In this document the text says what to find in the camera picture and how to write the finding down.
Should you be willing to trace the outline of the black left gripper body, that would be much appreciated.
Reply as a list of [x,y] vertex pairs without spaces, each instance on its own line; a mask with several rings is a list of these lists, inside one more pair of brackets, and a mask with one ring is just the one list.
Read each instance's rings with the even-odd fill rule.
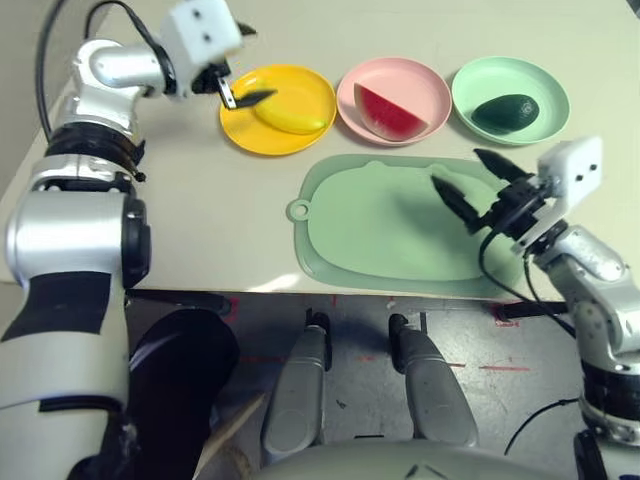
[[229,64],[226,60],[220,63],[210,63],[204,68],[191,84],[194,94],[220,94],[223,98],[231,98],[232,90],[228,83],[231,75]]

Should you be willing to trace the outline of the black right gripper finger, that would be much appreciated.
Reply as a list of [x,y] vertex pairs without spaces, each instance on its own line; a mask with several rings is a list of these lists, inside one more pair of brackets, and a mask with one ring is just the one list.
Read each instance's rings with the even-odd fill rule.
[[525,172],[500,153],[480,148],[474,149],[474,153],[489,172],[498,179],[506,181],[509,186],[528,185],[531,187],[533,185],[531,182],[532,173]]
[[483,223],[477,210],[466,201],[465,195],[454,184],[441,177],[433,175],[431,180],[443,203],[463,221],[467,231],[470,234],[477,233]]

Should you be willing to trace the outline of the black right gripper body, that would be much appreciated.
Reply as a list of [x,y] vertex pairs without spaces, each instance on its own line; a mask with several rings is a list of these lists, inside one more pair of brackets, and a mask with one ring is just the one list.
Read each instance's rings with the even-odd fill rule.
[[519,241],[538,222],[535,213],[545,206],[546,188],[533,175],[510,182],[480,217],[474,232],[489,228]]

